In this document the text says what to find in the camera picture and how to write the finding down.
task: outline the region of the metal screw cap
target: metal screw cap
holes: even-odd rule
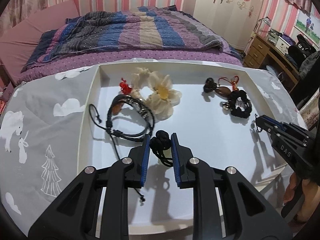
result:
[[[190,160],[190,163],[192,163],[192,164],[198,164],[200,161],[199,161],[199,159],[198,158],[191,158]]]
[[[227,172],[230,174],[235,174],[237,172],[237,169],[235,167],[229,167],[227,168]]]
[[[124,164],[130,164],[132,162],[132,159],[129,157],[125,157],[122,159],[122,163]]]
[[[88,167],[86,167],[86,168],[84,169],[84,172],[85,172],[86,174],[93,173],[93,172],[94,172],[94,167],[88,166]]]

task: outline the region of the framed picture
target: framed picture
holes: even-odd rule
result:
[[[320,44],[320,20],[313,14],[308,16],[299,10],[295,27],[313,40],[315,44]]]

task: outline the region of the wooden desk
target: wooden desk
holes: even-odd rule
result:
[[[290,89],[291,92],[300,80],[299,72],[276,48],[276,46],[262,38],[260,35],[255,36],[252,46],[244,58],[244,66],[250,68],[260,68],[267,56],[271,57],[289,76],[293,83],[293,87]]]

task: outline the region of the white wardrobe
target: white wardrobe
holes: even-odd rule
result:
[[[263,0],[196,0],[193,16],[236,49],[244,50]]]

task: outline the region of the black scrunchie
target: black scrunchie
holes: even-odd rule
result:
[[[240,107],[236,108],[236,100],[238,98],[241,98],[241,100],[244,102],[244,111],[242,111]],[[251,101],[247,98],[247,93],[243,90],[232,91],[227,104],[229,105],[229,109],[231,110],[231,114],[233,116],[248,118],[252,112]]]

